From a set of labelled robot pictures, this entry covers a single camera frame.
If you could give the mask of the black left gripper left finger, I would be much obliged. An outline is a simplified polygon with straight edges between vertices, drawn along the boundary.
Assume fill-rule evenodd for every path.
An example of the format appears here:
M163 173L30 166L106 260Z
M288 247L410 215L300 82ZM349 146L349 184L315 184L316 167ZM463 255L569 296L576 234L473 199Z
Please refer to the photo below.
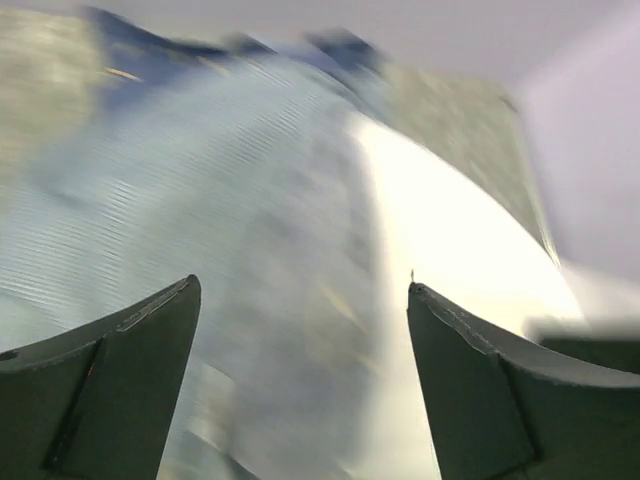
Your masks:
M99 320L1 355L1 477L153 479L192 347L189 275Z

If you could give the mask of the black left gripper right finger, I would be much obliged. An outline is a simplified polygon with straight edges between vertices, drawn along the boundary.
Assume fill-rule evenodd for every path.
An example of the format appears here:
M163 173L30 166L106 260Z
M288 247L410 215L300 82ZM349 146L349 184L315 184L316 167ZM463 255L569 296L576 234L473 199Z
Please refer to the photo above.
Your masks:
M638 477L636 335L532 342L418 283L407 315L443 478Z

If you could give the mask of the white pillow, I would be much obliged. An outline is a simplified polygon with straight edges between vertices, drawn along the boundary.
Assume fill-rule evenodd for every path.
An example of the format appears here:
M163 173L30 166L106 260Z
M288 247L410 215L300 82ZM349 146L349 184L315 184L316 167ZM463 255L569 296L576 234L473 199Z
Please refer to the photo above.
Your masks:
M583 315L556 262L470 179L364 114L351 114L347 130L371 187L382 318L361 451L350 473L435 479L407 324L409 284L423 283L517 335L551 320L580 326Z

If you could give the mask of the blue pillowcase with gold print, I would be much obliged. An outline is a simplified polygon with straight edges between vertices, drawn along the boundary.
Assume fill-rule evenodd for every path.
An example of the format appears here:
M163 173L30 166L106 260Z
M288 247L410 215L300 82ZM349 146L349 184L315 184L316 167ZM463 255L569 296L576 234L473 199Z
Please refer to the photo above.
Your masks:
M172 475L348 478L382 326L373 196L349 126L386 110L378 52L346 32L197 45L87 14L124 78L11 193L2 347L196 275Z

